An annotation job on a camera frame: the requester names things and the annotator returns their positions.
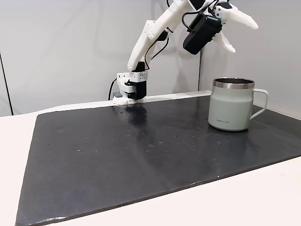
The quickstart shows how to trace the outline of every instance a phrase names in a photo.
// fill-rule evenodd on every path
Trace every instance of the gray wall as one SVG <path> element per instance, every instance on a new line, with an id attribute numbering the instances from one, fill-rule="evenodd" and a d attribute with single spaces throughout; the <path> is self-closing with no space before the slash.
<path id="1" fill-rule="evenodd" d="M 301 1 L 231 0 L 257 22 L 254 31 L 237 22 L 228 22 L 225 36 L 236 49 L 226 52 L 212 42 L 201 59 L 200 90 L 211 89 L 217 77 L 242 77 L 255 80 L 256 87 L 269 94 L 268 108 L 301 118 Z M 255 103 L 264 104 L 264 95 Z"/>
<path id="2" fill-rule="evenodd" d="M 166 9 L 164 0 L 0 0 L 0 49 L 14 112 L 106 100 L 117 73 L 127 72 L 146 20 Z M 197 91 L 199 55 L 182 48 L 186 36 L 181 25 L 154 59 L 149 96 Z"/>

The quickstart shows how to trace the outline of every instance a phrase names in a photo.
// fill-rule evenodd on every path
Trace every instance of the cable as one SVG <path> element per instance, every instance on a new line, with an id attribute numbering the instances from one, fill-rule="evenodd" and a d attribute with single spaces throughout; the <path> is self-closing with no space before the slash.
<path id="1" fill-rule="evenodd" d="M 4 73 L 4 67 L 3 67 L 1 53 L 0 53 L 0 61 L 1 61 L 2 71 L 3 71 L 3 77 L 4 77 L 5 87 L 6 87 L 6 91 L 8 93 L 8 102 L 9 102 L 10 112 L 11 112 L 11 115 L 14 115 L 13 106 L 11 104 L 10 95 L 9 95 L 9 91 L 8 91 L 8 83 L 6 81 L 6 76 L 5 76 L 5 73 Z"/>
<path id="2" fill-rule="evenodd" d="M 174 33 L 172 30 L 169 29 L 169 27 L 167 27 L 167 29 L 168 29 L 171 33 Z"/>
<path id="3" fill-rule="evenodd" d="M 150 69 L 150 67 L 149 67 L 149 65 L 147 64 L 147 61 L 146 61 L 146 55 L 148 54 L 148 52 L 149 52 L 149 50 L 151 49 L 151 47 L 153 47 L 153 46 L 156 44 L 156 42 L 157 42 L 157 40 L 155 40 L 155 42 L 149 47 L 149 49 L 147 50 L 147 52 L 146 52 L 146 54 L 145 54 L 145 56 L 144 56 L 144 61 L 145 61 L 145 64 L 146 64 L 146 66 L 147 66 L 147 69 L 146 69 L 146 70 L 149 70 L 149 69 Z"/>
<path id="4" fill-rule="evenodd" d="M 115 82 L 116 80 L 117 80 L 117 78 L 115 78 L 115 80 L 114 80 L 114 81 L 112 82 L 112 84 L 111 84 L 110 91 L 109 91 L 109 98 L 108 98 L 108 100 L 110 100 L 112 88 L 113 88 L 114 82 Z"/>
<path id="5" fill-rule="evenodd" d="M 166 48 L 166 46 L 168 45 L 168 42 L 169 42 L 169 38 L 167 39 L 167 42 L 166 42 L 165 46 L 164 46 L 158 53 L 156 53 L 156 54 L 152 57 L 152 59 L 155 58 L 160 52 L 162 52 L 162 51 Z"/>
<path id="6" fill-rule="evenodd" d="M 217 0 L 217 1 L 216 1 L 216 3 L 214 4 L 214 6 L 213 6 L 213 8 L 212 8 L 212 11 L 214 11 L 214 8 L 217 6 L 217 4 L 218 4 L 219 1 L 220 1 L 220 0 Z"/>
<path id="7" fill-rule="evenodd" d="M 199 14 L 199 11 L 197 11 L 197 12 L 188 12 L 188 13 L 184 13 L 183 16 L 182 16 L 182 23 L 183 23 L 183 25 L 188 29 L 189 32 L 194 33 L 195 31 L 192 30 L 192 29 L 185 23 L 185 21 L 184 21 L 185 16 L 186 16 L 186 15 L 191 15 L 191 14 Z"/>

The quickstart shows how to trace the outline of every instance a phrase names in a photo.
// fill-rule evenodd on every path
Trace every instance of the mug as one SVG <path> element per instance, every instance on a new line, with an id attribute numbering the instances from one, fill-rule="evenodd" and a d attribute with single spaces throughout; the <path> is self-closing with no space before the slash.
<path id="1" fill-rule="evenodd" d="M 213 80 L 209 107 L 209 124 L 226 131 L 242 131 L 249 127 L 251 119 L 267 108 L 269 94 L 255 89 L 255 82 L 240 78 L 219 78 Z M 265 107 L 252 114 L 254 92 L 266 95 Z"/>

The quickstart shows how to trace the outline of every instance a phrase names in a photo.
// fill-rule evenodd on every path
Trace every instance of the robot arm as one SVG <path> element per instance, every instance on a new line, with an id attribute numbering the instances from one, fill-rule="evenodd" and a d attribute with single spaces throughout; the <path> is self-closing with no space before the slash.
<path id="1" fill-rule="evenodd" d="M 208 42 L 214 40 L 230 52 L 235 52 L 221 32 L 228 19 L 236 20 L 253 29 L 258 25 L 248 15 L 240 12 L 229 0 L 174 0 L 157 21 L 148 20 L 136 43 L 127 68 L 130 72 L 117 74 L 119 93 L 114 93 L 113 102 L 119 105 L 143 102 L 146 96 L 148 70 L 158 41 L 168 40 L 186 14 L 196 14 L 187 26 L 189 35 L 183 47 L 197 54 Z"/>

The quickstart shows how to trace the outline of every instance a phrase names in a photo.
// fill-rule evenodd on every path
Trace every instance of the table surface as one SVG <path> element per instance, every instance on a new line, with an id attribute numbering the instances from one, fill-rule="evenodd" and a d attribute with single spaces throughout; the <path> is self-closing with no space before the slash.
<path id="1" fill-rule="evenodd" d="M 208 96 L 210 91 L 148 97 L 147 102 Z M 0 118 L 1 225 L 16 221 L 32 133 L 38 114 L 113 105 L 64 105 Z M 300 225 L 301 158 L 122 208 L 57 223 L 81 225 Z"/>

